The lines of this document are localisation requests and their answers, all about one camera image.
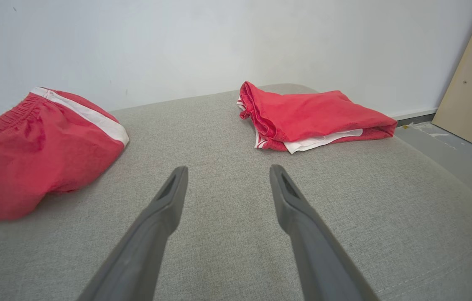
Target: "gray sofa seat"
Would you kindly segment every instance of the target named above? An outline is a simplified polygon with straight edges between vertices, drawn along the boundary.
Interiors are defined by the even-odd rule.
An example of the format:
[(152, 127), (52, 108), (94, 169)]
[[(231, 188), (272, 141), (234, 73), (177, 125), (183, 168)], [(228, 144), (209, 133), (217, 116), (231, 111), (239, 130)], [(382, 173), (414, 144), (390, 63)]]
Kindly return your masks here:
[(281, 164), (381, 300), (472, 300), (472, 193), (461, 182), (397, 138), (293, 155), (254, 149), (237, 99), (232, 91), (114, 111), (130, 143), (99, 179), (0, 223), (0, 299), (77, 298), (181, 165), (188, 192), (155, 299), (302, 299), (268, 181)]

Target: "white wall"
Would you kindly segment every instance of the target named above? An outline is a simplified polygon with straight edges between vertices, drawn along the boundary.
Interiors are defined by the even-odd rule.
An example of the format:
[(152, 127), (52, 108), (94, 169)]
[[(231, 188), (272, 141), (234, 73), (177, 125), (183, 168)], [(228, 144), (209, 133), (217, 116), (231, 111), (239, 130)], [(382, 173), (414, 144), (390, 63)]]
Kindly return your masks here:
[(0, 0), (0, 114), (35, 86), (115, 110), (244, 80), (424, 111), (471, 30), (472, 0)]

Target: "elastic waistband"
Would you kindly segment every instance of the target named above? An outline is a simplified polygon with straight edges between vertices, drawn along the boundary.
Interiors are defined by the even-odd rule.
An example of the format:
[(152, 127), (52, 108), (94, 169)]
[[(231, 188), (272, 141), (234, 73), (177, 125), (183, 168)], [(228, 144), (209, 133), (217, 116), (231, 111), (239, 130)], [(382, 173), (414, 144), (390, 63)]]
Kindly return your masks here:
[(33, 109), (37, 107), (41, 99), (42, 97), (30, 93), (16, 107), (3, 113), (0, 116), (0, 133), (25, 120), (33, 112)]

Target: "red clothing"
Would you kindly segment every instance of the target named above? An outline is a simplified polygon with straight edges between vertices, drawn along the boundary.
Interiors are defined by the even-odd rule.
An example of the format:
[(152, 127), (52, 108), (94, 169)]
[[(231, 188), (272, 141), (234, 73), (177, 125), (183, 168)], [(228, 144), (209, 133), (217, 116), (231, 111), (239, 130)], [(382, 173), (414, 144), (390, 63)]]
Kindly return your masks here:
[(35, 88), (0, 116), (0, 220), (91, 183), (127, 143), (125, 128), (87, 99)]
[(359, 137), (332, 143), (383, 139), (394, 135), (396, 120), (352, 103), (340, 91), (280, 95), (261, 91), (250, 82), (240, 89), (240, 118), (251, 118), (260, 148), (286, 151), (284, 141), (299, 141), (332, 133), (362, 129)]

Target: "gray floor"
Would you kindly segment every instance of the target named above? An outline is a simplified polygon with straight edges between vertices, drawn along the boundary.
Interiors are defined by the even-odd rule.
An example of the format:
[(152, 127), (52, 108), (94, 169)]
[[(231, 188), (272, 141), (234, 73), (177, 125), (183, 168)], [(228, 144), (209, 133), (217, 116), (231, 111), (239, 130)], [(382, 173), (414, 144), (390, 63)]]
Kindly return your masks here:
[(472, 190), (472, 143), (430, 122), (399, 127), (396, 136), (440, 164)]

